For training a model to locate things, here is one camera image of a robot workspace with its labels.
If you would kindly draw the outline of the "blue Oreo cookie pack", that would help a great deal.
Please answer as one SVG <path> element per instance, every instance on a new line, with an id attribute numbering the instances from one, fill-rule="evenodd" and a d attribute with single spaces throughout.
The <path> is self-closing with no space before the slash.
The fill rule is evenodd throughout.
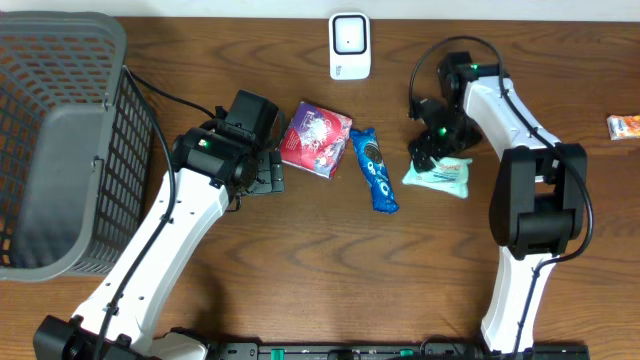
<path id="1" fill-rule="evenodd" d="M 369 186 L 374 211 L 393 214 L 399 210 L 374 128 L 350 130 L 359 167 Z"/>

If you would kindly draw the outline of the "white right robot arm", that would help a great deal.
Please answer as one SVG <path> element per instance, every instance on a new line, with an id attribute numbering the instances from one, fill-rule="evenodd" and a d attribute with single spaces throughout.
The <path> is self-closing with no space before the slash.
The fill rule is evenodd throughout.
<path id="1" fill-rule="evenodd" d="M 533 323 L 553 267 L 583 224 L 587 156 L 545 130 L 500 64 L 447 54 L 437 75 L 441 100 L 410 100 L 425 131 L 408 147 L 418 173 L 487 139 L 499 158 L 489 226 L 500 259 L 481 332 L 493 355 L 527 359 Z"/>

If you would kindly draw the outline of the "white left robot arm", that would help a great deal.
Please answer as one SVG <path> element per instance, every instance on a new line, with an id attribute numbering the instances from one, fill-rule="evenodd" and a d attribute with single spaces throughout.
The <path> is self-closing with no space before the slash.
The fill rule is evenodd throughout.
<path id="1" fill-rule="evenodd" d="M 258 181 L 282 115 L 237 92 L 228 110 L 178 136 L 144 221 L 99 287 L 72 317 L 47 316 L 33 338 L 39 359 L 205 359 L 211 346 L 186 330 L 155 335 L 194 250 L 232 201 Z"/>

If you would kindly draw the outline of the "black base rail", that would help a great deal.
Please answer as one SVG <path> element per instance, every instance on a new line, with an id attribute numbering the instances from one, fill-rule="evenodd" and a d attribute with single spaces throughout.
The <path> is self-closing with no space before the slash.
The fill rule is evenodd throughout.
<path id="1" fill-rule="evenodd" d="M 486 353 L 480 345 L 430 342 L 426 345 L 258 345 L 217 344 L 207 355 L 210 360 L 419 360 L 419 359 L 523 359 L 590 360 L 585 345 L 536 345 L 513 357 Z"/>

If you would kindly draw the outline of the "red purple snack bag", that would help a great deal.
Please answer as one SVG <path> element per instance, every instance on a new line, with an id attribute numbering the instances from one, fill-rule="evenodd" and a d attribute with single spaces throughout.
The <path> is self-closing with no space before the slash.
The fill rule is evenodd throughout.
<path id="1" fill-rule="evenodd" d="M 282 162 L 331 179 L 349 141 L 352 119 L 301 102 L 278 150 Z"/>

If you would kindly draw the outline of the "grey plastic mesh basket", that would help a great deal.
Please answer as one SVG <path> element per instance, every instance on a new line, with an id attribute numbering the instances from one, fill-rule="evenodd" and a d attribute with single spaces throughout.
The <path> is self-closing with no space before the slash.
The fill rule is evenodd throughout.
<path id="1" fill-rule="evenodd" d="M 95 12 L 1 17 L 1 277 L 102 276 L 137 230 L 154 112 Z"/>

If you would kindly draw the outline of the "teal wet wipes pack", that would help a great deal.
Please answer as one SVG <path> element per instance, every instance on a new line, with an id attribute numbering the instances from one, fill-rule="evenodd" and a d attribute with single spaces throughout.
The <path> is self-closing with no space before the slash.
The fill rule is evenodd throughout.
<path id="1" fill-rule="evenodd" d="M 455 197 L 466 199 L 469 196 L 469 166 L 472 159 L 444 157 L 435 166 L 424 172 L 418 172 L 413 163 L 402 179 L 404 185 L 415 185 L 438 190 Z"/>

